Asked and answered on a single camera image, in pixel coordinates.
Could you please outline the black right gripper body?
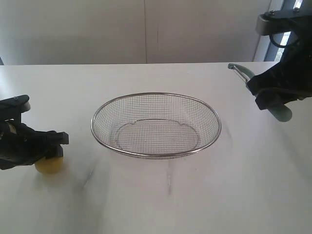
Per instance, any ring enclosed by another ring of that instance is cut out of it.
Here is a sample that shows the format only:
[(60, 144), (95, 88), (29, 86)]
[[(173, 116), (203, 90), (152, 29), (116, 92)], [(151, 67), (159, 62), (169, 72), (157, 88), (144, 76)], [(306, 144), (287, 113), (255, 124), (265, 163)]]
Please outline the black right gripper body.
[(287, 89), (304, 91), (305, 98), (310, 98), (312, 96), (312, 25), (305, 32), (295, 36), (296, 39), (285, 46), (282, 59), (278, 64), (290, 66)]

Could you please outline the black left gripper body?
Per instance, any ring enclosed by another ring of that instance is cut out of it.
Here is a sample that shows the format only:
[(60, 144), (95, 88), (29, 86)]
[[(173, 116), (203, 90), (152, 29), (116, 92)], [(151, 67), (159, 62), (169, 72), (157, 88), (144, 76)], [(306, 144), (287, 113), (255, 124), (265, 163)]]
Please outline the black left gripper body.
[(0, 169), (32, 165), (37, 157), (30, 138), (36, 131), (13, 120), (0, 122)]

